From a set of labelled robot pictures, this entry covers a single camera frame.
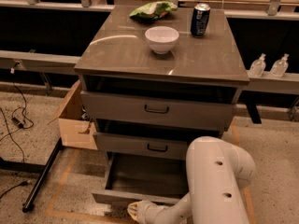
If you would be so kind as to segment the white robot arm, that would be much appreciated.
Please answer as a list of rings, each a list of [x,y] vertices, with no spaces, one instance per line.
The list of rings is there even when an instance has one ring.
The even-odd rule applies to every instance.
[[[219,138],[193,140],[186,153],[188,193],[172,206],[150,201],[130,203],[127,211],[139,224],[249,224],[240,190],[250,184],[255,162],[241,147]]]

